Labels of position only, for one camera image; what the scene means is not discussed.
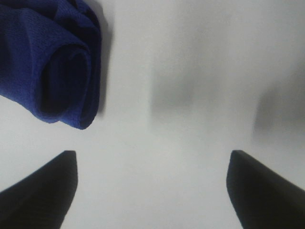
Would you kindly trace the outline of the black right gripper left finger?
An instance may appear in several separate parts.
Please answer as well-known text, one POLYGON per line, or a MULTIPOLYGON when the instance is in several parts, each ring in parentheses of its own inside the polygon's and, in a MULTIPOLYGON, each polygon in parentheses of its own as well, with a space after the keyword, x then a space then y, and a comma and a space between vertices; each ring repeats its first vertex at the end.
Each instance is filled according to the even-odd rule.
POLYGON ((59 229, 78 185, 75 151, 64 151, 0 193, 2 229, 59 229))

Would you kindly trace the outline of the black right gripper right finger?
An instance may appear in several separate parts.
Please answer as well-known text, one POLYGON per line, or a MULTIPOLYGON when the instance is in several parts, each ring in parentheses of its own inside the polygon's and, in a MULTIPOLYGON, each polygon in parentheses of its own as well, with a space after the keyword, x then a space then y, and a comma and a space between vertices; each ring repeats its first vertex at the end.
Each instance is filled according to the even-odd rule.
POLYGON ((231 153, 226 187, 244 229, 305 227, 305 191, 242 150, 231 153))

